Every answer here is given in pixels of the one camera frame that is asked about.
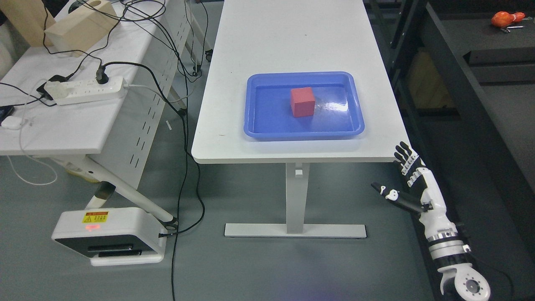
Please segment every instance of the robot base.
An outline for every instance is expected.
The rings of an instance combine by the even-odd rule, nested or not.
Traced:
[[[98,208],[63,212],[56,242],[88,257],[93,266],[156,263],[165,255],[165,227],[143,209]]]

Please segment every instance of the robotic arm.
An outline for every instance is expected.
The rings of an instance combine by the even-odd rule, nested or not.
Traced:
[[[440,188],[419,155],[406,143],[396,146],[401,174],[411,194],[372,183],[390,203],[414,214],[425,226],[425,237],[437,271],[442,273],[440,291],[454,291],[464,300],[487,301],[491,296],[485,278],[472,268],[467,253],[470,246],[458,236],[457,227],[446,216],[446,204]]]

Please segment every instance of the table foot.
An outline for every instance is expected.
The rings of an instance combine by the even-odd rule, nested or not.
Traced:
[[[365,225],[304,224],[302,233],[287,233],[286,224],[225,224],[228,237],[366,238]]]

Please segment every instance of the white device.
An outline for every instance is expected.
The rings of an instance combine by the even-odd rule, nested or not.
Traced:
[[[24,119],[17,116],[7,116],[0,124],[1,127],[9,130],[18,130],[24,124]]]
[[[97,208],[61,214],[52,239],[90,258],[93,266],[160,262],[165,227],[137,207]]]
[[[95,79],[80,81],[47,81],[44,89],[58,105],[116,99],[125,96],[125,80],[121,76],[110,77],[105,84]]]

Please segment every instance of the small white piece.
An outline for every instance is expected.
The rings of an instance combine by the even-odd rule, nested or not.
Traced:
[[[24,119],[18,116],[7,116],[0,126],[9,130],[18,130],[22,127],[24,121]]]
[[[99,84],[95,79],[47,82],[44,89],[54,98],[54,101],[62,106],[65,104],[99,101],[122,98],[126,94],[123,88],[124,78],[121,76],[110,77],[106,84]]]

